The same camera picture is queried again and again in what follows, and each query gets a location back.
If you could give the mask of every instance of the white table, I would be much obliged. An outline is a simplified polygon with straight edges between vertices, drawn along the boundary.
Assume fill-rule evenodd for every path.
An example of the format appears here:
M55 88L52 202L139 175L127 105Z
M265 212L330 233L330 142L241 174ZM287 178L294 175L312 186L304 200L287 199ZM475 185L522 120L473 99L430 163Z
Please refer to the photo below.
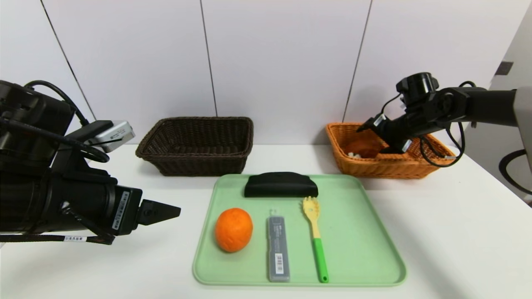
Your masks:
M135 149L122 146L91 166L144 198L180 206L181 216L139 226L112 246L6 244L2 299L532 298L532 209L467 156L422 180L362 179L406 264L400 286L221 287L192 275L217 178L163 177ZM329 146L255 145L244 172L268 171L338 173Z

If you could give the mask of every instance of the black cable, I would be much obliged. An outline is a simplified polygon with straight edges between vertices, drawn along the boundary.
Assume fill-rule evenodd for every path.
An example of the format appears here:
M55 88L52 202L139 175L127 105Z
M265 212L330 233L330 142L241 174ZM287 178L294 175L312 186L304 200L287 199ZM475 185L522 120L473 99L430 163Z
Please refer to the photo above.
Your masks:
M33 86L37 86L37 85L46 86L49 89L55 91L59 96L63 98L63 100L65 100L65 102L67 102L70 106L72 106L75 109L76 116L79 119L79 123L83 127L89 124L89 121L83 116L83 113L78 109L74 101L72 101L72 99L66 93L64 93L64 91L60 90L59 87L53 85L52 83L43 81L43 80L34 80L34 81L26 83L24 87L33 89Z
M108 143L119 142L119 141L122 141L122 140L123 140L123 138L120 138L120 139L109 140L109 141L104 141L104 142L100 142L100 143L91 143L90 145L91 146L97 146L97 145L103 145L103 144L108 144Z
M85 237L85 242L89 243L98 243L98 244L105 244L105 245L111 245L114 241L114 236L109 234L108 232L105 232L100 227L98 227L94 222L86 219L85 217L78 214L76 211L74 211L68 202L63 203L63 208L61 209L61 212L65 215L69 215L74 217L76 221L78 221L80 224L82 224L84 227L95 233L97 236L90 236ZM0 242L64 242L67 236L61 236L61 235L36 235L36 234L28 234L28 235L0 235Z
M508 174L508 169L507 169L508 164L510 164L510 162L512 162L513 159L526 155L526 153L527 152L524 149L520 149L518 151L509 153L508 155L504 156L504 158L502 158L501 161L499 162L499 171L501 172L503 178L506 179L510 183L510 185L514 186L521 192L532 195L532 191L525 189L523 186L521 186L516 181L514 181L512 177L510 177L510 175Z
M396 95L394 98L392 98L391 100L389 100L388 102L386 102L383 106L383 108L380 110L380 114L384 114L384 108L386 108L386 105L388 105L391 101L395 100L396 98L398 98L401 94L398 94Z
M5 125L8 128L14 128L14 129L23 130L26 132L31 132L31 133L37 134L45 138L50 138L59 143L70 145L82 151L83 157L87 159L100 162L100 163L106 163L109 161L109 156L105 154L104 152L90 145L79 142L77 140L55 134L47 130L40 129L40 128L31 126L29 124L26 124L20 121L10 120L10 119L5 118L5 116L0 117L0 124Z
M423 156L423 158L432 166L436 166L436 167L450 167L450 166L453 166L455 165L459 160L460 158L463 156L464 154L464 151L466 150L466 139L464 138L464 127L462 125L461 122L458 123L458 127L460 128L460 137L462 139L462 145L459 145L458 142L454 139L453 135L451 134L451 131L449 129L447 129L447 134L449 135L449 138L453 141L454 145L460 150L460 153L458 154L458 156L454 159L453 162L449 163L449 164L437 164L437 163L434 163L428 156L427 154L425 153L425 150L423 149L423 140L424 138L420 138L419 139L419 151L421 152L421 155Z
M466 84L469 84L471 87L477 87L477 85L473 81L464 81L462 84L459 85L459 87L464 87Z
M421 137L419 137L419 139L423 139L423 141L427 143L429 149L430 149L435 155L437 155L437 156L440 157L440 158L445 158L445 155L442 154L442 153L440 153L439 151L437 151L437 150L433 147L432 143L430 143L429 140L428 140L425 136L421 136Z

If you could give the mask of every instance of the orange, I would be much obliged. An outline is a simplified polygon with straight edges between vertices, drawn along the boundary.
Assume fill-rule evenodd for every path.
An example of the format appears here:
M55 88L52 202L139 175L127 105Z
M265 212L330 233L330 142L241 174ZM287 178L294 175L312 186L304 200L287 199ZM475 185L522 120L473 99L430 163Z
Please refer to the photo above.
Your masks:
M250 215L237 207L221 213L214 228L218 246L227 252L237 252L246 247L252 232Z

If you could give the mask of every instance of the white wall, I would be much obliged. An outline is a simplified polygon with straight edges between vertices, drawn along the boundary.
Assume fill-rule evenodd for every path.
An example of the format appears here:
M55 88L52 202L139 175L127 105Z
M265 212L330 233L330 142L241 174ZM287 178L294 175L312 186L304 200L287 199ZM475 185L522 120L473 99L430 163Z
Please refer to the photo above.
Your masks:
M504 60L513 61L515 64L508 76L493 78L490 90L532 86L532 5L529 6ZM523 149L519 129L479 123L476 129L466 130L465 137L467 154L514 193L525 198L525 194L510 186L498 170L498 163L502 157ZM510 163L508 172L522 186L532 189L532 174L524 156Z
M418 72L431 72L441 87L466 80L488 87L529 2L373 0L345 120L374 116L395 85ZM403 114L399 106L387 114ZM451 143L444 131L434 135Z
M203 0L219 116L259 144L328 143L341 122L370 0Z
M350 88L346 121L375 115L419 71L442 86L488 86L529 2L203 0L206 37L199 0L44 0L97 119L130 121L135 143L158 119L217 108L251 116L258 144L327 143L323 128L341 121ZM38 77L82 99L39 2L2 6L3 24L32 34L2 33L2 71L61 74L70 85ZM389 114L399 113L394 103Z
M85 118L94 121L40 1L2 0L0 5L0 79L19 85L49 81L69 95ZM61 99L46 87L35 89ZM69 132L80 127L74 117Z
M127 120L139 143L159 120L215 116L198 0L45 0L97 119Z

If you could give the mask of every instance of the green handle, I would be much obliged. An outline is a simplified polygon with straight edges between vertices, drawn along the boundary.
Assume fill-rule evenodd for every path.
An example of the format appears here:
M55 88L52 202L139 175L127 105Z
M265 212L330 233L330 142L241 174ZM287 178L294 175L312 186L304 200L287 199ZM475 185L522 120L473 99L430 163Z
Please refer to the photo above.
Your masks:
M323 245L321 244L321 238L312 240L314 245L314 255L316 258L316 265L318 266L318 275L321 283L329 282L329 272L327 272L327 264L325 262L325 254L323 253Z

